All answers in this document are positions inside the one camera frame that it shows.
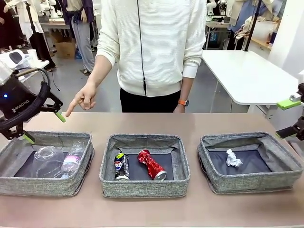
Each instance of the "crushed red can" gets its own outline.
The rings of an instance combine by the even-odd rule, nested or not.
[[[151,157],[150,151],[142,150],[138,153],[137,159],[139,162],[145,164],[148,169],[149,176],[156,181],[162,181],[166,179],[167,172]]]

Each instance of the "crumpled tissue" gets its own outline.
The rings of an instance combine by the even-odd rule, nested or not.
[[[243,162],[240,159],[237,159],[236,154],[233,153],[231,149],[227,150],[227,154],[228,154],[226,160],[227,166],[234,166],[238,168],[241,164],[243,164]]]

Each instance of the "gray pants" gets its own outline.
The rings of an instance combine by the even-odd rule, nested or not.
[[[84,68],[89,72],[92,72],[95,64],[95,59],[91,50],[90,24],[83,23],[82,21],[79,21],[77,24],[73,22],[72,18],[72,28],[75,34],[76,43],[81,54]]]

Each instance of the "floor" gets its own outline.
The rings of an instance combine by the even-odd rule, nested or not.
[[[53,72],[53,75],[49,73],[52,81],[52,92],[63,101],[62,109],[66,111],[74,95],[86,83],[87,76],[80,72],[83,69],[82,60],[59,59],[56,56],[53,57],[53,60],[57,64],[57,69]],[[97,104],[90,110],[91,112],[121,112],[120,87],[117,82],[116,72],[117,66],[115,65],[99,86],[96,97]],[[40,82],[41,76],[36,74],[26,81],[26,85],[30,86],[30,90],[36,93],[40,88]],[[216,78],[202,61],[189,96],[190,105],[186,112],[209,113],[216,83]],[[246,113],[247,110],[248,106],[246,105],[232,103],[231,98],[223,88],[215,97],[214,113]],[[75,111],[82,112],[83,110],[77,107]]]

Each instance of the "hand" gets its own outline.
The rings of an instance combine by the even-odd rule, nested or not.
[[[174,109],[173,113],[185,113],[185,106],[178,104]]]
[[[97,92],[96,85],[91,82],[87,82],[86,85],[75,95],[74,99],[70,103],[66,117],[69,117],[77,105],[80,105],[83,110],[89,110],[96,104],[95,95]]]
[[[85,9],[83,9],[82,12],[81,12],[81,20],[82,20],[84,23],[87,23],[87,17],[86,17]]]
[[[5,5],[4,9],[3,9],[3,12],[4,13],[7,13],[9,11],[9,6],[8,5]]]

